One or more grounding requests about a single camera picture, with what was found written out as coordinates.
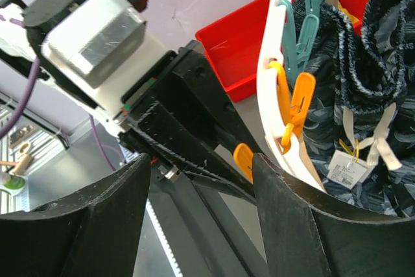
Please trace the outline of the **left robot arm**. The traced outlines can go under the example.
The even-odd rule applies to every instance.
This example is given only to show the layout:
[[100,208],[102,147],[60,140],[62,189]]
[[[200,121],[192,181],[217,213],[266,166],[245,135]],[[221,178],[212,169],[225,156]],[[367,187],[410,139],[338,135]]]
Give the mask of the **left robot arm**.
[[255,202],[248,172],[216,153],[259,146],[195,40],[170,50],[148,0],[1,0],[1,59],[83,108],[133,152]]

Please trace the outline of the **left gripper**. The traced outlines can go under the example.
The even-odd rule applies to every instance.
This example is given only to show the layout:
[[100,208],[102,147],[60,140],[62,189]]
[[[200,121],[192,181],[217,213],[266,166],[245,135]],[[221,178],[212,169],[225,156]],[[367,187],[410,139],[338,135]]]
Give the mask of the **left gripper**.
[[248,202],[254,187],[218,155],[239,143],[259,146],[210,70],[201,44],[167,51],[121,98],[121,145],[175,166],[194,182]]

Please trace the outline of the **white round clip hanger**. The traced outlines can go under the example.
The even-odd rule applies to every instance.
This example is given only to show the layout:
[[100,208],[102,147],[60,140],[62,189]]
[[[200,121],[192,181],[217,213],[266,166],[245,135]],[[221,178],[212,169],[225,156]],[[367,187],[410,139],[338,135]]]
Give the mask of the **white round clip hanger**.
[[320,191],[324,190],[301,143],[315,78],[300,73],[289,89],[284,58],[296,62],[292,0],[270,0],[257,61],[257,102],[265,141],[283,170]]

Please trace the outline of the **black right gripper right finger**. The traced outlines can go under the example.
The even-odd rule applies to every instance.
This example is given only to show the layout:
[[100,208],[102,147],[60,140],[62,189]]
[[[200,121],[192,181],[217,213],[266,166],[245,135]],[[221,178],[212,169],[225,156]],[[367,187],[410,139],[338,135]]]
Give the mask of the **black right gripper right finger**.
[[414,219],[368,211],[254,154],[254,192],[271,276],[413,276]]

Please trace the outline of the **yellow sock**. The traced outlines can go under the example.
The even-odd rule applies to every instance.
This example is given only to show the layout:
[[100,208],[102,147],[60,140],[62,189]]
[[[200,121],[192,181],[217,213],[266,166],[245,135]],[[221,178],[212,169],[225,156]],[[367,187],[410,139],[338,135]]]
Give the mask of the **yellow sock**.
[[360,23],[360,19],[354,16],[353,14],[351,14],[346,8],[344,8],[341,5],[341,3],[338,3],[338,9],[348,17],[348,19],[350,20],[353,26],[356,26],[357,24]]

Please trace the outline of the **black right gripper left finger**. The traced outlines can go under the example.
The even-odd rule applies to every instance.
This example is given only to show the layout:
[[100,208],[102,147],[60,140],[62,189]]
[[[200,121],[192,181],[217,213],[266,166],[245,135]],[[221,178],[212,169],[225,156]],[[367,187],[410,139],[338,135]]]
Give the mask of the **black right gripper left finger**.
[[1,215],[2,276],[132,276],[150,157],[30,212]]

